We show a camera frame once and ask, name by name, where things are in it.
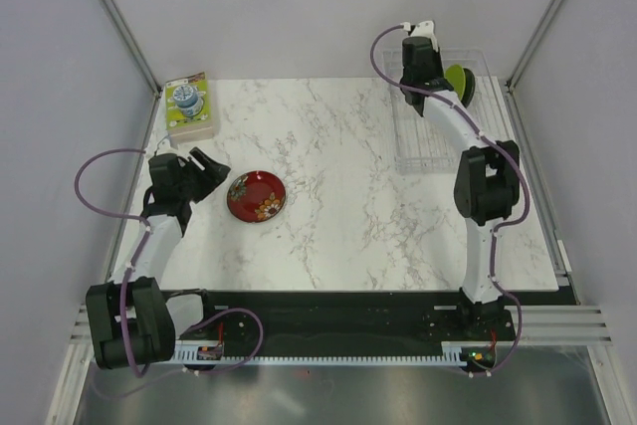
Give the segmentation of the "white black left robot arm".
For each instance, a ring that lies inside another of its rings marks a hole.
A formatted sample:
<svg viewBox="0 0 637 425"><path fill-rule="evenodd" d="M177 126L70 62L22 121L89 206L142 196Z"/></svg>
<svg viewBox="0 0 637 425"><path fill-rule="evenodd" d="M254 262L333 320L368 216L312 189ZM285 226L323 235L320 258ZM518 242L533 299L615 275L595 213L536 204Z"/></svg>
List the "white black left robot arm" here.
<svg viewBox="0 0 637 425"><path fill-rule="evenodd" d="M142 210L134 216L135 243L109 279L86 294L96 362L101 369L128 367L142 377L150 364L172 358L177 339L187 330L207 338L218 315L197 293L167 297L159 287L168 261L187 230L194 204L207 198L231 169L201 149L188 156L174 152L148 160L150 184Z"/></svg>

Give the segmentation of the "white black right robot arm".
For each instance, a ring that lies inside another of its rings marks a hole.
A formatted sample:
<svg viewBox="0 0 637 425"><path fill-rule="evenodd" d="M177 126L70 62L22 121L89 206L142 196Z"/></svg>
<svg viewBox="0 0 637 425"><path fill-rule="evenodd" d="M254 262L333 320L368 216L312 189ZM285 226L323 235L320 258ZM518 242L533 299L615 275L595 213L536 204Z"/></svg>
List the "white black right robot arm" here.
<svg viewBox="0 0 637 425"><path fill-rule="evenodd" d="M503 293L494 285L497 229L520 199L520 150L512 140L486 138L468 112L476 86L473 72L460 65L445 70L431 39L402 41L400 84L406 102L459 154L453 199L466 220L467 267L455 323L462 336L479 338L506 316Z"/></svg>

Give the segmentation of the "red floral plate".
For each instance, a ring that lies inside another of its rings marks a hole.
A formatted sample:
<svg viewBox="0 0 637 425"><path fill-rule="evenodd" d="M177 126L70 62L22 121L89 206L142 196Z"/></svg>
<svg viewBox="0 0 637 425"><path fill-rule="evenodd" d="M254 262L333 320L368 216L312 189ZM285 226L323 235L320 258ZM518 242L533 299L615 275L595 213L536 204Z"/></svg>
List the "red floral plate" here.
<svg viewBox="0 0 637 425"><path fill-rule="evenodd" d="M227 191L229 212L245 223L263 223L274 218L283 210L286 199L283 181L263 170L239 175Z"/></svg>

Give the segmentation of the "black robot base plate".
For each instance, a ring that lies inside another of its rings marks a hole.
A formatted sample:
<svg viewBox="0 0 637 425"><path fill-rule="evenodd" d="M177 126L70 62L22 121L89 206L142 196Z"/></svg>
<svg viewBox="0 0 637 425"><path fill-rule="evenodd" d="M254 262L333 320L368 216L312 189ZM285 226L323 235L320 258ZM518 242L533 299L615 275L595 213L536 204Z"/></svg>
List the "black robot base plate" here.
<svg viewBox="0 0 637 425"><path fill-rule="evenodd" d="M458 292L221 292L199 296L204 315L230 314L183 334L185 339L220 339L257 352L262 344L327 347L363 352L423 351L434 342L489 345L514 339L511 313L484 328L458 322Z"/></svg>

